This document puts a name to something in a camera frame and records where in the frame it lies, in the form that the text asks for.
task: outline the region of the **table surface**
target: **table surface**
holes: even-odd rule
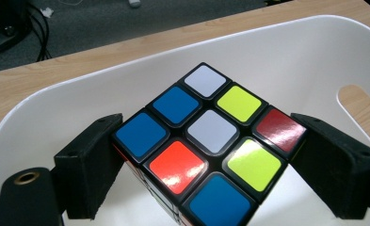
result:
[[[195,42],[323,14],[344,16],[370,27],[370,6],[363,0],[294,0],[24,65],[0,72],[0,121],[24,98],[55,83]],[[341,90],[339,98],[370,137],[369,96],[350,86]],[[360,111],[361,105],[369,107]]]

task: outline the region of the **metal screw hole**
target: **metal screw hole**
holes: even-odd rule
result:
[[[26,184],[29,184],[29,183],[35,181],[36,179],[38,179],[39,176],[40,176],[40,173],[38,173],[38,172],[35,172],[35,171],[27,172],[27,173],[24,173],[24,174],[18,176],[14,180],[14,184],[17,185],[17,186],[23,186],[23,185],[26,185]]]

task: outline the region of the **black cable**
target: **black cable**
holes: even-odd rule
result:
[[[45,40],[46,40],[46,35],[44,33],[44,30],[43,30],[43,27],[41,26],[40,22],[38,21],[38,19],[36,19],[36,17],[34,16],[30,16],[31,19],[38,25],[38,27],[40,28],[40,32],[41,32],[41,37],[38,33],[38,31],[35,29],[35,27],[32,25],[32,30],[34,31],[35,35],[38,37],[39,41],[40,41],[40,52],[38,54],[38,58],[37,58],[37,62],[41,61],[41,60],[44,60],[44,49],[45,49]]]
[[[37,35],[38,39],[40,40],[40,53],[38,55],[37,61],[41,61],[41,60],[44,60],[44,59],[51,58],[52,56],[50,55],[50,52],[47,49],[47,43],[48,43],[49,34],[50,34],[49,24],[48,24],[46,18],[44,17],[43,13],[41,13],[41,11],[38,8],[36,8],[35,6],[33,6],[30,3],[27,3],[27,4],[28,4],[28,6],[30,8],[34,9],[35,11],[37,11],[37,13],[43,19],[44,25],[46,27],[45,29],[43,29],[43,27],[41,26],[40,21],[38,19],[36,19],[36,17],[34,15],[30,15],[30,17],[32,18],[32,20],[40,28],[40,32],[41,32],[41,37],[40,37],[39,33],[36,31],[35,27],[32,25],[32,29],[34,30],[34,33]]]

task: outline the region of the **cube face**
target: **cube face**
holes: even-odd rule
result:
[[[271,106],[253,126],[253,134],[290,160],[300,145],[306,128]]]
[[[174,141],[150,163],[150,170],[172,193],[181,194],[206,165],[181,141]]]
[[[257,206],[223,174],[214,172],[184,204],[184,212],[196,225],[240,225]]]
[[[179,87],[172,87],[152,104],[171,126],[178,126],[200,108],[200,103]]]
[[[240,186],[262,202],[282,174],[286,163],[252,137],[244,137],[223,161],[222,168]]]
[[[151,117],[148,112],[140,112],[125,123],[115,134],[129,156],[140,162],[153,148],[169,136],[168,129]]]
[[[217,107],[244,125],[250,125],[266,106],[267,102],[236,84],[217,100]]]
[[[230,79],[205,65],[201,65],[184,79],[187,86],[205,99],[211,99],[228,82]]]
[[[113,134],[140,181],[179,224],[246,224],[306,130],[202,63]]]
[[[233,144],[239,132],[216,111],[207,110],[188,127],[186,134],[205,153],[219,155]]]

